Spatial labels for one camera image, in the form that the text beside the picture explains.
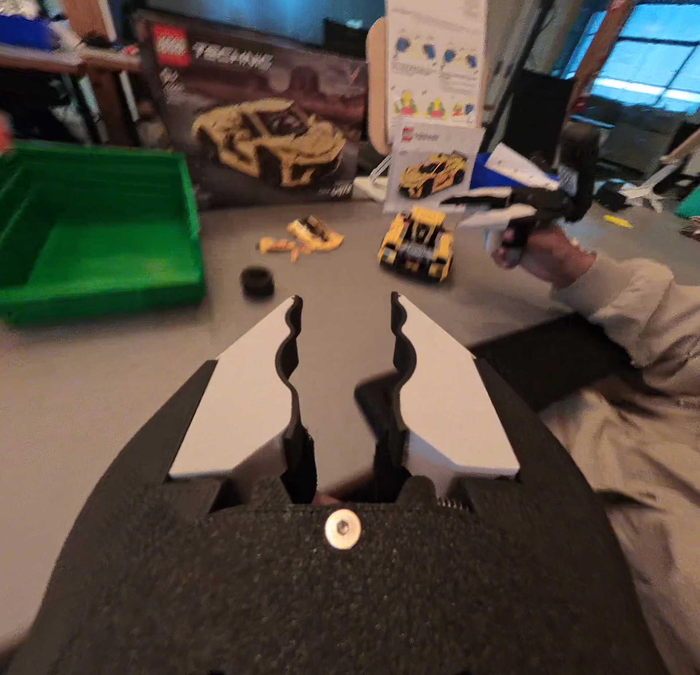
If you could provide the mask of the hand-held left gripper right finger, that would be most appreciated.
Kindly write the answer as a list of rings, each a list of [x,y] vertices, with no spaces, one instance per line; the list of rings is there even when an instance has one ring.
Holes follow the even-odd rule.
[[[514,478],[520,462],[474,355],[398,292],[390,295],[390,330],[395,371],[378,462],[391,488],[423,476],[446,497],[462,478]]]

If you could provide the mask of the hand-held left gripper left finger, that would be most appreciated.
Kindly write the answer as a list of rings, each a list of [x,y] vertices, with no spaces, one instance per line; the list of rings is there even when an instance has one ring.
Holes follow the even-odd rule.
[[[170,480],[229,480],[246,502],[258,480],[272,476],[293,503],[313,501],[314,442],[291,382],[302,308],[301,297],[286,299],[216,358]]]

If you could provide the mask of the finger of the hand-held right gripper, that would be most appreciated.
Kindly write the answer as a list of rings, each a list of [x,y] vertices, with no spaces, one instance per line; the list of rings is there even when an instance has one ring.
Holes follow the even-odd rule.
[[[506,229],[510,223],[520,219],[530,219],[537,214],[535,207],[514,204],[504,208],[467,207],[458,229]]]
[[[469,190],[461,196],[451,196],[440,202],[440,206],[477,207],[478,210],[506,208],[511,203],[513,187],[482,187]]]

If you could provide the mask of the yellow toy car model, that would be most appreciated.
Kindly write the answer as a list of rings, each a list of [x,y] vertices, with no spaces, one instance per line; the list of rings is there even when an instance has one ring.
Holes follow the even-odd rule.
[[[454,229],[447,227],[446,218],[442,211],[420,206],[398,212],[378,251],[380,267],[425,282],[447,280],[454,257]]]

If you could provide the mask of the yellow wedge brick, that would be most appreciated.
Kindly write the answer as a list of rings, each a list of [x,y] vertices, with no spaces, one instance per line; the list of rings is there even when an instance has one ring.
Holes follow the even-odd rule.
[[[261,254],[288,254],[293,263],[297,261],[300,253],[300,246],[296,241],[268,236],[262,237],[256,243],[256,249]]]

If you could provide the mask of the person's right forearm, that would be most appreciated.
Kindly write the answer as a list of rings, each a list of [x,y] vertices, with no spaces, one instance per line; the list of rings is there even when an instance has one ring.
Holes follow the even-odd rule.
[[[648,386],[699,396],[699,287],[681,285],[657,262],[595,256],[572,285],[553,288],[564,303],[625,349]]]

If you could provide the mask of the grey desk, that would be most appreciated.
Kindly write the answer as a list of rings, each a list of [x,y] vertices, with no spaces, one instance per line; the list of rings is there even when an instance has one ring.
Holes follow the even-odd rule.
[[[256,249],[266,236],[295,241],[287,225],[309,215],[345,237],[340,248],[300,248],[294,263]],[[391,292],[466,346],[565,312],[534,277],[496,267],[478,231],[457,232],[443,285],[382,270],[377,249],[389,222],[377,204],[359,200],[206,211],[200,238],[208,291],[198,308],[1,327],[1,646],[30,627],[67,534],[125,444],[204,361],[289,296],[304,302],[293,382],[324,491],[371,469],[374,438],[354,388],[390,368]],[[274,273],[273,297],[243,295],[240,273],[248,266]]]

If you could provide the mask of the blue plastic bin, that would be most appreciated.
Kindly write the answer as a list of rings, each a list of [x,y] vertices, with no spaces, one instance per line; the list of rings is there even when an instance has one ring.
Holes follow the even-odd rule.
[[[491,153],[479,153],[470,179],[470,189],[476,190],[482,187],[524,187],[517,182],[507,179],[496,172],[485,168],[486,160]]]

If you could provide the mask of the white paper bag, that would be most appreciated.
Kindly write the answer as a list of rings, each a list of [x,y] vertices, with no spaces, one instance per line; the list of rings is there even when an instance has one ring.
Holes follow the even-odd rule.
[[[485,168],[525,187],[555,191],[559,181],[504,143],[495,146]]]

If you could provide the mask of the black toy tyre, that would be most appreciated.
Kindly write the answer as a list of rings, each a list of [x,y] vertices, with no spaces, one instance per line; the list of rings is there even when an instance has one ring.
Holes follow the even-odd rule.
[[[248,266],[240,273],[243,295],[251,300],[266,300],[275,294],[275,275],[264,266]]]

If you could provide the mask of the wooden sign with paper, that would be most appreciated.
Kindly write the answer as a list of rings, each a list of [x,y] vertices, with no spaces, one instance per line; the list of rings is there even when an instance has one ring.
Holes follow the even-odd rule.
[[[478,128],[489,0],[385,0],[365,42],[367,132],[389,155],[403,120]]]

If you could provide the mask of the yellow toy car hood section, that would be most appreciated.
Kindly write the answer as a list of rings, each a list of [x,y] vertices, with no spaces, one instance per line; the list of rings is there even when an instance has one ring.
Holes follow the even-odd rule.
[[[318,217],[309,215],[295,219],[286,227],[287,232],[297,241],[304,251],[336,251],[343,244],[345,237],[333,231]]]

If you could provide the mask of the person's beige jacket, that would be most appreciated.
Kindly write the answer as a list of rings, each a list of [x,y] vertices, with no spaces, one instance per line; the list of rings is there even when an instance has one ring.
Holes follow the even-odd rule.
[[[540,417],[602,500],[668,671],[698,674],[699,389],[604,381]]]

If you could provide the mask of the toy car cardboard box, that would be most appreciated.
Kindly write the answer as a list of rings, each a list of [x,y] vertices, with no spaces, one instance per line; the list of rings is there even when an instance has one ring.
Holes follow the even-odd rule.
[[[133,22],[158,118],[205,207],[352,198],[363,58],[146,9]]]

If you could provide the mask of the white flat base plate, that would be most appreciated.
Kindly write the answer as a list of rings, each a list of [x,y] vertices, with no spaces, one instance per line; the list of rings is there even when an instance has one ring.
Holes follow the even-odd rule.
[[[388,177],[358,176],[354,179],[354,194],[366,200],[383,203],[386,200]]]

